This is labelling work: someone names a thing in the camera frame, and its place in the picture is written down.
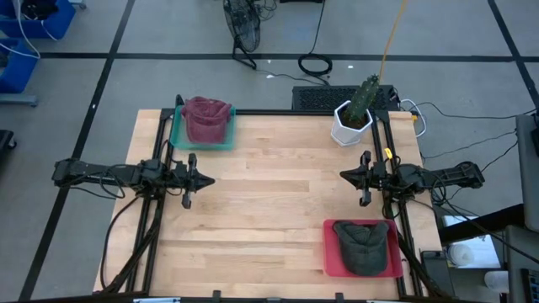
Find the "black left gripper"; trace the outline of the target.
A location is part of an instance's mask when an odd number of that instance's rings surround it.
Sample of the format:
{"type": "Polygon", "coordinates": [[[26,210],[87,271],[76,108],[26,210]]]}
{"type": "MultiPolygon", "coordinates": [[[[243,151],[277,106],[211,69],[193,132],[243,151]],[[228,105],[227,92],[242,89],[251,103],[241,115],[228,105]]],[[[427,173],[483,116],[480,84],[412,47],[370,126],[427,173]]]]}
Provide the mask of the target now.
{"type": "Polygon", "coordinates": [[[171,172],[170,188],[182,190],[181,205],[189,210],[192,204],[190,194],[211,186],[215,183],[215,179],[200,172],[195,173],[197,158],[194,153],[189,154],[187,163],[173,159],[171,162],[175,167],[171,172]]]}

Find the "maroon baseball cap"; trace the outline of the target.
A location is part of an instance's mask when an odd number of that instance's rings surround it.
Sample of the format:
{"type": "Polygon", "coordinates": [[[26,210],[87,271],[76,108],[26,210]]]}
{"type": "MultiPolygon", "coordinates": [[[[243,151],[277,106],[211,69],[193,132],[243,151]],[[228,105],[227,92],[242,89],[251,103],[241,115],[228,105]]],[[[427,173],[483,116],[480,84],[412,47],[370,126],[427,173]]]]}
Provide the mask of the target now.
{"type": "Polygon", "coordinates": [[[222,144],[232,106],[218,99],[196,96],[188,99],[180,110],[185,119],[189,140],[197,144],[222,144]]]}

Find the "black baseball cap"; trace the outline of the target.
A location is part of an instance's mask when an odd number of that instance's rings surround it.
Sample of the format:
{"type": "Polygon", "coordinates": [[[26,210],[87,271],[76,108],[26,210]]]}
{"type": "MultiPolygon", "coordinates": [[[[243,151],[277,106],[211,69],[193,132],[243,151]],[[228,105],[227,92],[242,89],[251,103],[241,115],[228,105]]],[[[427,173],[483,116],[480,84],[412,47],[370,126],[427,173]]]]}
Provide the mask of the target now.
{"type": "Polygon", "coordinates": [[[385,222],[358,225],[337,221],[333,230],[339,239],[339,249],[345,268],[358,276],[377,276],[387,268],[387,232],[385,222]]]}

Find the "teal plastic tray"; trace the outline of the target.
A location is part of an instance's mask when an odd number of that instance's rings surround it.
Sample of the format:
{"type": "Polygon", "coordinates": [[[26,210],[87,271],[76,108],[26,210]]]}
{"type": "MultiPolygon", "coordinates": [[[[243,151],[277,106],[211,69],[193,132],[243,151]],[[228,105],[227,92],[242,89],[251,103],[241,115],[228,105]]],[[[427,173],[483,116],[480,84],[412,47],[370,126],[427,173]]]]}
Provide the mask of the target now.
{"type": "Polygon", "coordinates": [[[235,146],[236,137],[236,108],[231,107],[231,119],[226,123],[224,141],[218,144],[194,143],[187,135],[186,119],[181,114],[184,106],[176,107],[173,115],[173,125],[169,136],[169,143],[179,150],[218,150],[230,151],[235,146]]]}

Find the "red plastic tray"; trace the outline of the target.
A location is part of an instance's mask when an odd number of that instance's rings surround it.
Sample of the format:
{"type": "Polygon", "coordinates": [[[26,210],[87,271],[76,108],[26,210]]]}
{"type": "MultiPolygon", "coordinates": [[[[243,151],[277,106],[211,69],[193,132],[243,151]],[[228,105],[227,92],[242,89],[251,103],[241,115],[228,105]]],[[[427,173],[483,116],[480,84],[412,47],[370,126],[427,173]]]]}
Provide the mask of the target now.
{"type": "Polygon", "coordinates": [[[398,229],[394,221],[391,220],[351,220],[358,225],[374,225],[378,222],[385,222],[389,226],[387,232],[387,268],[377,276],[358,276],[349,272],[343,263],[341,251],[339,249],[339,239],[333,230],[333,225],[339,220],[326,220],[323,223],[323,255],[324,271],[332,277],[355,277],[355,278],[398,278],[403,275],[401,253],[398,245],[398,229]]]}

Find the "black flat device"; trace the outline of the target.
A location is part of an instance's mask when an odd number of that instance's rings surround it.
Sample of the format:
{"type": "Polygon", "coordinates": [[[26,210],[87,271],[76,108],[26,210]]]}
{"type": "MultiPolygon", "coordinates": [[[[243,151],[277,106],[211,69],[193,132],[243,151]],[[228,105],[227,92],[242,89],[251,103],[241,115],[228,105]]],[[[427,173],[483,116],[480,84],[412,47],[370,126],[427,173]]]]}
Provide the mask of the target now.
{"type": "Polygon", "coordinates": [[[420,257],[424,270],[428,275],[437,273],[445,265],[442,251],[422,251],[420,257]]]}

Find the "black diagonal beam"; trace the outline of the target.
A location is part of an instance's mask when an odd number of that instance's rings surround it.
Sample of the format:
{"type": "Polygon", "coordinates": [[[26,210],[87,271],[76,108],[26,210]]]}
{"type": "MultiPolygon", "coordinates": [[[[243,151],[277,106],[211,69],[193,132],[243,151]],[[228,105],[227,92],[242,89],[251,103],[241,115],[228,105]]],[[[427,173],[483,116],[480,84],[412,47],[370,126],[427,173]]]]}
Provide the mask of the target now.
{"type": "Polygon", "coordinates": [[[449,244],[474,237],[491,235],[503,231],[507,226],[525,226],[524,205],[513,205],[475,219],[454,209],[452,215],[460,216],[462,221],[439,229],[440,242],[449,244]]]}

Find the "black floor fan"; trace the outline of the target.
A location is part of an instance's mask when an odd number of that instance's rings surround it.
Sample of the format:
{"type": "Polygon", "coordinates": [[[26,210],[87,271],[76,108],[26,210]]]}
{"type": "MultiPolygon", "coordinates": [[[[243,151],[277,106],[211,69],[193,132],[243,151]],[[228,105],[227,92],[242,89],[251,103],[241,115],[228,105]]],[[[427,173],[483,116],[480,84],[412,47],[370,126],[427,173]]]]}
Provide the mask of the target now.
{"type": "Polygon", "coordinates": [[[253,0],[223,0],[223,11],[233,39],[232,59],[256,70],[250,53],[259,47],[261,20],[253,0]]]}

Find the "grey desk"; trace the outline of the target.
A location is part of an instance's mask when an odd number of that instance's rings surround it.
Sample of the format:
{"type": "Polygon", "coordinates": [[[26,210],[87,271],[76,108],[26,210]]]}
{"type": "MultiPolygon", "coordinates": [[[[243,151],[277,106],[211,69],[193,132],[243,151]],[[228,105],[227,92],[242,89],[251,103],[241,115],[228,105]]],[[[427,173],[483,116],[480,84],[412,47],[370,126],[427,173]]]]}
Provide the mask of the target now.
{"type": "Polygon", "coordinates": [[[539,134],[533,116],[515,118],[520,164],[520,180],[526,227],[539,233],[539,155],[532,138],[539,134]]]}

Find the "grey cabinet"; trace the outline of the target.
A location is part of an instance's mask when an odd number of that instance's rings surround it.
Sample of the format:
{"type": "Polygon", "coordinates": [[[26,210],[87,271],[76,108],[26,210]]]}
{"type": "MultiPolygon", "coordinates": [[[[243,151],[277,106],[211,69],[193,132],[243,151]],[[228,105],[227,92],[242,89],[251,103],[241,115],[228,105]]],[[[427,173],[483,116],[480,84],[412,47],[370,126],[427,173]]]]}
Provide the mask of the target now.
{"type": "Polygon", "coordinates": [[[507,226],[505,241],[510,245],[507,256],[509,303],[526,303],[522,269],[539,272],[539,233],[518,226],[507,226]]]}

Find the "large blue bin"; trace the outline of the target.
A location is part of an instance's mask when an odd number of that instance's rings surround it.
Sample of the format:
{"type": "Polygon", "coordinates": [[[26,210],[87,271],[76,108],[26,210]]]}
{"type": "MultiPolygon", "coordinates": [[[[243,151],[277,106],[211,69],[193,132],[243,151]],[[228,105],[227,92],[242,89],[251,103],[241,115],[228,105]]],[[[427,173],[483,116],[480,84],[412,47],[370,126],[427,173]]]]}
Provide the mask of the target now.
{"type": "Polygon", "coordinates": [[[56,0],[59,8],[45,20],[28,20],[20,12],[23,0],[0,0],[0,31],[12,38],[60,40],[64,37],[75,15],[68,0],[56,0]]]}

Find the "small blue bin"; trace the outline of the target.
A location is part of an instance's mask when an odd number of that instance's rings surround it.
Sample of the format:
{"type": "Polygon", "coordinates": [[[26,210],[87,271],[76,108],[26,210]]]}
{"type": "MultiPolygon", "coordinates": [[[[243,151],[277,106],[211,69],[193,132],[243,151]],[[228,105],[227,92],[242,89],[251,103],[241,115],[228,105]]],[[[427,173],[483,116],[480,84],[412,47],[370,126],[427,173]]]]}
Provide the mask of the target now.
{"type": "Polygon", "coordinates": [[[22,93],[37,61],[22,40],[0,39],[0,93],[22,93]]]}

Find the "black item in bin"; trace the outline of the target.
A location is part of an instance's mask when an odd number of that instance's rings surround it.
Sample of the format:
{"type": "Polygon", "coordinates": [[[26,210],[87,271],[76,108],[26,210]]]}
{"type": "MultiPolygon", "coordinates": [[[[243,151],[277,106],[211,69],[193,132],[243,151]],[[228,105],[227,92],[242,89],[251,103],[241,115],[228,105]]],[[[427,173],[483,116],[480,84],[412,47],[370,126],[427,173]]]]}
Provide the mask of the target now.
{"type": "Polygon", "coordinates": [[[28,20],[45,20],[58,11],[56,0],[23,0],[20,5],[21,14],[28,20]]]}

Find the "black metal table frame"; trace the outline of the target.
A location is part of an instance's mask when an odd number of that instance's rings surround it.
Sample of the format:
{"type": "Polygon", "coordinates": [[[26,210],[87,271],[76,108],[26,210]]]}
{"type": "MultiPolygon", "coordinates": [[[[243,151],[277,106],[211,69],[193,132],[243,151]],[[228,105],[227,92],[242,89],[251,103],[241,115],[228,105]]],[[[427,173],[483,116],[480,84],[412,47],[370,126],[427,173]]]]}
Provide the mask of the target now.
{"type": "Polygon", "coordinates": [[[163,211],[152,250],[137,264],[128,290],[151,295],[329,299],[396,299],[426,289],[405,270],[400,279],[331,277],[324,271],[327,219],[379,219],[383,199],[359,204],[360,192],[340,173],[373,147],[371,135],[342,147],[330,136],[330,114],[241,109],[230,151],[199,151],[198,167],[215,183],[185,209],[177,195],[160,202],[119,200],[103,283],[131,255],[140,226],[163,211]]]}

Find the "grey base plate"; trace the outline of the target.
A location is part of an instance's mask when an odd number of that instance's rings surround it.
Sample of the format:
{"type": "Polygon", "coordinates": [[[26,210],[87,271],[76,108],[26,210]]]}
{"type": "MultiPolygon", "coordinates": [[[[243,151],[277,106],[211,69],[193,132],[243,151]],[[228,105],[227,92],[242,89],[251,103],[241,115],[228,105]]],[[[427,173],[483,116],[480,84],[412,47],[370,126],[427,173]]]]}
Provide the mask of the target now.
{"type": "Polygon", "coordinates": [[[38,99],[34,95],[18,94],[18,93],[0,93],[1,105],[29,105],[36,107],[38,99]]]}

